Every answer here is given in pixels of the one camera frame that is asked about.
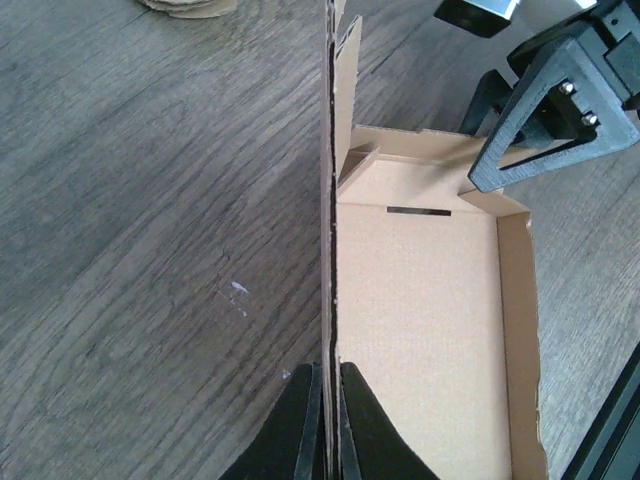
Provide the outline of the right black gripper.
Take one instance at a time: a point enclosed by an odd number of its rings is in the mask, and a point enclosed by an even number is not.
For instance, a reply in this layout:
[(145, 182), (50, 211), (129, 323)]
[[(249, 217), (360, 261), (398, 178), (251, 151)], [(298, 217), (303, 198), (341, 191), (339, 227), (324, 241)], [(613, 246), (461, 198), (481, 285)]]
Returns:
[(468, 177), (490, 192), (639, 142), (639, 3), (600, 1), (523, 42), (508, 56), (519, 76), (480, 79), (459, 132), (499, 115)]

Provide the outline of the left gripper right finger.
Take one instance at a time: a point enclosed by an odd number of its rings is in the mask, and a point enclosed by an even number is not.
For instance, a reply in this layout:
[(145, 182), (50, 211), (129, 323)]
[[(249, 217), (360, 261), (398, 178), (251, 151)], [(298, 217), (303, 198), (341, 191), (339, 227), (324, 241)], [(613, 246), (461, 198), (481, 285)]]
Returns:
[(341, 475), (344, 479), (435, 479), (406, 444), (357, 366), (341, 365)]

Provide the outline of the cardboard box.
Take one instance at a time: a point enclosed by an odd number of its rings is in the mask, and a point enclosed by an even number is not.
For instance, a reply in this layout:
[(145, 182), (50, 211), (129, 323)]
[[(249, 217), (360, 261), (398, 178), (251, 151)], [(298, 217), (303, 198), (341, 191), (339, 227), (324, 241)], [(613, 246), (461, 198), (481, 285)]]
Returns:
[(322, 9), (327, 477), (351, 362), (435, 479), (544, 479), (531, 214), (468, 180), (481, 138), (354, 125), (362, 20)]

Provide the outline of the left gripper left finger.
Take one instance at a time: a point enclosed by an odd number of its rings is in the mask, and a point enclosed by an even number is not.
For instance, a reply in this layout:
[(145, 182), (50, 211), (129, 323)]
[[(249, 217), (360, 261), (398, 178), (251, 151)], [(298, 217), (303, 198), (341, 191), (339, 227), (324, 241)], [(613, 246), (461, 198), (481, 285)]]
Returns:
[(322, 368), (298, 366), (255, 439), (222, 474), (227, 480), (324, 477)]

